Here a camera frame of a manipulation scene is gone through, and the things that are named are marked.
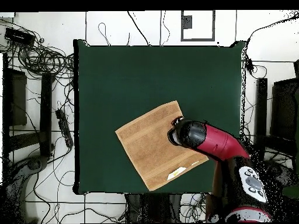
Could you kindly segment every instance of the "black bar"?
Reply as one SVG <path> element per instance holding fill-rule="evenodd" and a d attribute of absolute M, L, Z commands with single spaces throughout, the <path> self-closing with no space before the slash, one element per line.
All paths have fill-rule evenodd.
<path fill-rule="evenodd" d="M 294 62 L 294 69 L 295 69 L 296 78 L 299 79 L 299 59 L 296 62 Z"/>
<path fill-rule="evenodd" d="M 255 106 L 255 137 L 254 143 L 261 151 L 263 159 L 265 143 L 261 138 L 266 136 L 267 128 L 267 78 L 259 78 L 256 82 L 256 106 Z"/>
<path fill-rule="evenodd" d="M 40 155 L 45 157 L 51 155 L 53 77 L 51 73 L 44 73 L 41 76 L 40 131 L 46 133 L 46 138 L 40 142 Z"/>
<path fill-rule="evenodd" d="M 297 145 L 295 140 L 279 138 L 276 136 L 260 136 L 259 142 L 262 146 L 274 149 L 290 156 L 296 156 Z"/>
<path fill-rule="evenodd" d="M 38 144 L 39 141 L 44 142 L 47 140 L 46 136 L 46 132 L 32 132 L 11 136 L 9 138 L 9 151 L 16 151 L 30 145 Z"/>

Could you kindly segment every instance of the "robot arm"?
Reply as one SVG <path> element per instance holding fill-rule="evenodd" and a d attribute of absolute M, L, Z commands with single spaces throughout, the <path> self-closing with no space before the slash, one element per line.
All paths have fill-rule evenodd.
<path fill-rule="evenodd" d="M 249 154 L 229 133 L 208 124 L 176 118 L 168 139 L 174 145 L 203 153 L 217 161 L 213 195 L 208 196 L 207 221 L 269 222 L 267 198 Z"/>

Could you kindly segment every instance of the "table surface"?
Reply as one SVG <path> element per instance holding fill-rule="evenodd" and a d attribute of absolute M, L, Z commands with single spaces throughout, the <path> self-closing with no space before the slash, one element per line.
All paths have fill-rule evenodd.
<path fill-rule="evenodd" d="M 238 136 L 243 46 L 87 47 L 79 40 L 79 193 L 148 192 L 115 130 L 164 103 L 177 100 L 185 117 Z M 213 175 L 209 160 L 154 192 L 210 192 Z"/>

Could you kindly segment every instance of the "power strip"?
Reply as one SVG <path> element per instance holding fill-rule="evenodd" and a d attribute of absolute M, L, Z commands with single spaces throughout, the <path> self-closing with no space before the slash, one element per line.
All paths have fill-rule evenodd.
<path fill-rule="evenodd" d="M 56 112 L 56 117 L 59 120 L 58 125 L 59 129 L 61 130 L 64 139 L 65 139 L 65 144 L 67 145 L 68 148 L 73 147 L 74 142 L 72 140 L 71 132 L 69 131 L 68 128 L 68 121 L 67 118 L 65 117 L 65 114 L 62 110 L 57 110 Z"/>

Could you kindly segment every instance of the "cable bundle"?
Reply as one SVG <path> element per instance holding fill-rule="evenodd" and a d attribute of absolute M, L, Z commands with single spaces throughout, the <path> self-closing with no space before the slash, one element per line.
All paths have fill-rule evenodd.
<path fill-rule="evenodd" d="M 205 220 L 200 220 L 202 214 L 206 214 L 206 195 L 204 193 L 200 194 L 200 198 L 198 200 L 194 199 L 196 194 L 192 194 L 191 200 L 188 204 L 182 204 L 180 206 L 180 214 L 185 219 L 185 223 L 202 223 Z M 185 214 L 182 214 L 182 207 L 189 207 Z"/>

